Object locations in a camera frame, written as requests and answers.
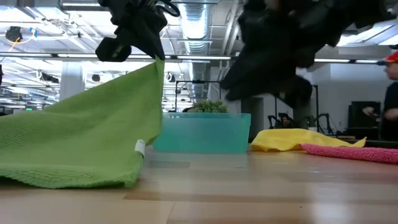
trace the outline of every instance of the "pink cloth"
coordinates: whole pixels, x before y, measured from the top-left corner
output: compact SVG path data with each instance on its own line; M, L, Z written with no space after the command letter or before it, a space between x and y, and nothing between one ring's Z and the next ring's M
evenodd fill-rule
M398 164L397 149L371 147L330 147L317 146L313 144L302 144L301 147L307 153L316 156Z

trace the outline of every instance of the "red cap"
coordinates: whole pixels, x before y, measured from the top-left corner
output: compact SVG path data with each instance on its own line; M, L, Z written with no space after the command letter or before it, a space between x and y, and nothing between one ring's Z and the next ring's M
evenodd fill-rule
M389 63L398 62L398 51L394 52L390 56L384 58L383 61L389 62Z

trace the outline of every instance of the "table surface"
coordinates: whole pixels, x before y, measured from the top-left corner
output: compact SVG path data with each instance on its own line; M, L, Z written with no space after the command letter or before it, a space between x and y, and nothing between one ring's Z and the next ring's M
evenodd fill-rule
M397 223L398 166L302 152L148 150L135 189L0 185L1 223Z

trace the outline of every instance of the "green microfiber cloth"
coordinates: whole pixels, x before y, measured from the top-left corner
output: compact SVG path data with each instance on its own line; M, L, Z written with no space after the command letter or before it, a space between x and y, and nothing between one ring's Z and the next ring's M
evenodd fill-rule
M134 185L162 128L164 61L43 111L0 117L0 177L59 189Z

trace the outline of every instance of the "translucent blue container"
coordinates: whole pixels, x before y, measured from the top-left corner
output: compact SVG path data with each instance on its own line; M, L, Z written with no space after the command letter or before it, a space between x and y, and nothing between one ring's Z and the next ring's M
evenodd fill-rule
M244 153L250 114L164 113L155 150L170 152Z

